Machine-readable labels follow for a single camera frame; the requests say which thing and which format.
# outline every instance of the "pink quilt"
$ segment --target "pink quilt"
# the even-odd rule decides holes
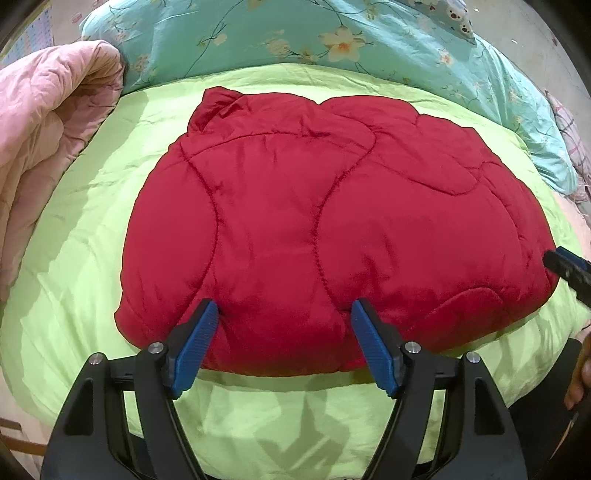
[[[0,300],[57,183],[121,95],[105,41],[46,48],[0,70]]]

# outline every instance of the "green bed sheet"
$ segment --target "green bed sheet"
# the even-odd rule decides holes
[[[382,95],[421,113],[474,127],[535,193],[556,244],[580,253],[550,188],[513,132],[408,86],[325,67],[278,64],[181,80],[123,97],[56,188],[28,246],[0,327],[0,362],[17,401],[53,424],[80,367],[93,352],[136,351],[113,321],[134,201],[168,145],[186,131],[206,88],[289,92],[317,102]],[[538,312],[473,345],[508,404],[535,387],[587,312],[561,282]],[[133,432],[140,431],[132,396]],[[443,396],[436,395],[421,460],[433,455]],[[392,409],[365,370],[295,378],[202,371],[176,403],[206,473],[235,480],[358,478]]]

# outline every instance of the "teal floral fabric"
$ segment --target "teal floral fabric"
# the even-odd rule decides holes
[[[577,187],[552,110],[531,81],[478,35],[474,43],[466,41],[406,4],[111,0],[83,21],[81,33],[84,39],[104,39],[119,48],[128,64],[124,93],[280,62],[336,67],[404,83],[515,131],[552,188],[570,194]]]

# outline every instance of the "silver bolt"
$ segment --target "silver bolt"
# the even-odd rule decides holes
[[[150,353],[160,353],[162,352],[162,350],[164,350],[164,344],[162,342],[154,342],[151,343],[150,346],[148,347],[148,352]]]
[[[480,361],[480,355],[476,352],[468,352],[466,358],[471,364],[477,364]]]
[[[103,354],[102,353],[93,353],[90,358],[88,359],[88,363],[91,365],[98,365],[103,361]]]
[[[421,346],[417,342],[407,342],[404,348],[408,353],[419,353],[421,351]]]

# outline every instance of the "folded red comforter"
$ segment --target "folded red comforter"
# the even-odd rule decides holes
[[[403,100],[217,87],[135,202],[115,320],[145,347],[209,297],[205,368],[346,371],[364,365],[358,297],[443,351],[542,306],[550,248],[536,198],[474,129]]]

